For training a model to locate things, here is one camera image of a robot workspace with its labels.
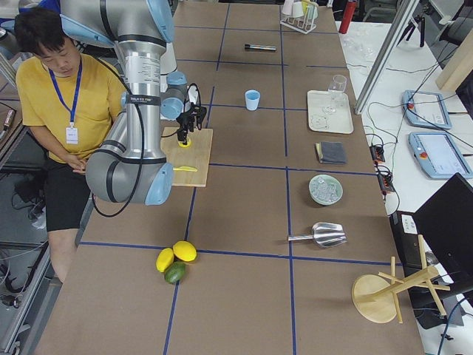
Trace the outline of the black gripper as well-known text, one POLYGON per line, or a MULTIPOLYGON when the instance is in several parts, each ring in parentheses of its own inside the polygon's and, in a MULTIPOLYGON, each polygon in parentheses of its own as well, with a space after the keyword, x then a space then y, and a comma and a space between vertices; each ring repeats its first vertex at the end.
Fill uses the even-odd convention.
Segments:
POLYGON ((177 131, 178 141, 187 140, 187 130, 201 130, 206 117, 206 108, 201 103, 201 95, 196 84, 190 84, 187 89, 187 99, 184 101, 184 111, 177 118, 180 128, 177 131))

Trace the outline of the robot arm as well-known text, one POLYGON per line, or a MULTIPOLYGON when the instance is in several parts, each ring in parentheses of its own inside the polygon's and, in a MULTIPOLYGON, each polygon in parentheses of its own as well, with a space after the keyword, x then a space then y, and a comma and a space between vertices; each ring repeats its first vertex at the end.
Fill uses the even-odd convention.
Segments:
POLYGON ((124 112, 91 155, 86 181, 96 197, 114 203, 164 203, 174 171, 162 151, 163 118, 193 113, 184 74, 164 72, 173 59, 174 20, 168 1, 62 1, 64 32, 115 50, 124 71, 124 112))

